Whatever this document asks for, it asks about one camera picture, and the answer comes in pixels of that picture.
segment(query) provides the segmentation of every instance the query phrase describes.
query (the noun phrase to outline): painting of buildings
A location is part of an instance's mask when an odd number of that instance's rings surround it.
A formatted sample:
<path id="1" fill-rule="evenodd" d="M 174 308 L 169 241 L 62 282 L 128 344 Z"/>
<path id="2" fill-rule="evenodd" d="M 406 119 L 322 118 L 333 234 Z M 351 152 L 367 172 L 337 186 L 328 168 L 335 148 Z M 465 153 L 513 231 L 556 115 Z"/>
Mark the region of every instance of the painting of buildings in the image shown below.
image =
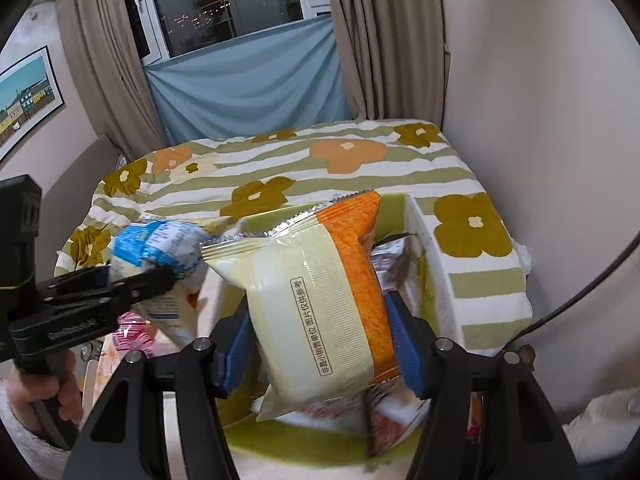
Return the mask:
<path id="1" fill-rule="evenodd" d="M 63 105 L 47 47 L 0 74 L 0 158 Z"/>

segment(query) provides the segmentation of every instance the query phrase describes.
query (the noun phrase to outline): beige curtain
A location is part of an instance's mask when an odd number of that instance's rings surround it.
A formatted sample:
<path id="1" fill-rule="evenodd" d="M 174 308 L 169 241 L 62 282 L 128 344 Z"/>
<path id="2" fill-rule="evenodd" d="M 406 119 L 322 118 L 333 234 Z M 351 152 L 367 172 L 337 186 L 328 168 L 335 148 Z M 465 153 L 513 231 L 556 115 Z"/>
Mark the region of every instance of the beige curtain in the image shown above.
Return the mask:
<path id="1" fill-rule="evenodd" d="M 442 122 L 440 0 L 331 0 L 342 78 L 354 114 Z"/>
<path id="2" fill-rule="evenodd" d="M 166 146 L 124 0 L 56 0 L 66 60 L 96 134 L 129 160 Z"/>

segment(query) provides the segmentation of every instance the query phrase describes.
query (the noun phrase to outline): black cable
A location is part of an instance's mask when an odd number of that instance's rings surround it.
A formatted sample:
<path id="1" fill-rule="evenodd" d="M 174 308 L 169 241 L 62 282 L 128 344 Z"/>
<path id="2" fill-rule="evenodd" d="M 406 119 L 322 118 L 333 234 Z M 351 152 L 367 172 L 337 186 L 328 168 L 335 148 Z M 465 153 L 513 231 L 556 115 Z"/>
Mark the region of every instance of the black cable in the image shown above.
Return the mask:
<path id="1" fill-rule="evenodd" d="M 519 339 L 524 335 L 530 334 L 534 330 L 539 329 L 541 326 L 545 326 L 549 321 L 551 321 L 552 319 L 555 319 L 556 317 L 560 316 L 560 314 L 562 314 L 563 312 L 566 312 L 567 310 L 569 310 L 572 306 L 574 306 L 576 303 L 578 303 L 578 301 L 580 301 L 582 298 L 584 298 L 593 289 L 595 289 L 604 280 L 606 280 L 610 275 L 612 275 L 613 272 L 620 265 L 622 265 L 629 258 L 629 256 L 631 256 L 631 254 L 638 248 L 638 246 L 640 246 L 640 232 L 638 232 L 638 234 L 636 234 L 634 239 L 631 240 L 630 244 L 625 247 L 625 250 L 622 251 L 615 260 L 613 260 L 613 262 L 609 265 L 609 267 L 604 269 L 598 275 L 598 277 L 595 278 L 593 281 L 591 281 L 587 286 L 585 286 L 583 288 L 583 290 L 578 292 L 578 294 L 576 294 L 574 297 L 572 297 L 569 301 L 567 301 L 566 303 L 564 303 L 561 306 L 559 306 L 558 308 L 556 308 L 553 312 L 550 312 L 546 316 L 541 317 L 536 322 L 531 323 L 526 328 L 520 330 L 520 332 L 518 332 L 514 337 L 512 337 L 508 341 L 508 343 L 505 345 L 505 347 L 507 345 L 510 345 L 514 341 L 516 341 L 516 339 Z"/>

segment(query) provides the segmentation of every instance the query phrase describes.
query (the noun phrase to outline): window handle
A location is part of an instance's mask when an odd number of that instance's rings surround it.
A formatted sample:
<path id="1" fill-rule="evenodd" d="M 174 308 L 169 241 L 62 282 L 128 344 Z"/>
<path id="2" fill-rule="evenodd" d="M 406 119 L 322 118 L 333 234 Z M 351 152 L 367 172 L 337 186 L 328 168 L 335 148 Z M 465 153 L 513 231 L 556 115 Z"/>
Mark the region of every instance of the window handle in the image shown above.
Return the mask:
<path id="1" fill-rule="evenodd" d="M 142 2 L 144 2 L 145 0 L 136 0 L 136 7 L 138 8 L 138 12 L 140 14 L 142 14 L 144 12 L 144 7 L 142 5 Z"/>

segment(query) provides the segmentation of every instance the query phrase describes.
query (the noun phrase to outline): blue gripper pad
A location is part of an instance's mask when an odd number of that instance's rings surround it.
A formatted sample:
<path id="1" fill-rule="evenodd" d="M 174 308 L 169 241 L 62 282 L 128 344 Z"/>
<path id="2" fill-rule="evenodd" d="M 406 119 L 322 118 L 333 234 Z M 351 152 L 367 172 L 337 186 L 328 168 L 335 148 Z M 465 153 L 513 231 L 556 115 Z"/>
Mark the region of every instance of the blue gripper pad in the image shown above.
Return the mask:
<path id="1" fill-rule="evenodd" d="M 225 355 L 225 379 L 222 382 L 222 388 L 227 395 L 230 395 L 240 384 L 254 341 L 254 328 L 251 326 L 249 312 L 245 311 L 236 336 Z"/>
<path id="2" fill-rule="evenodd" d="M 385 294 L 386 314 L 391 327 L 396 360 L 404 383 L 418 398 L 424 398 L 427 384 L 424 378 L 425 357 L 415 340 L 418 336 L 414 316 L 397 292 Z"/>

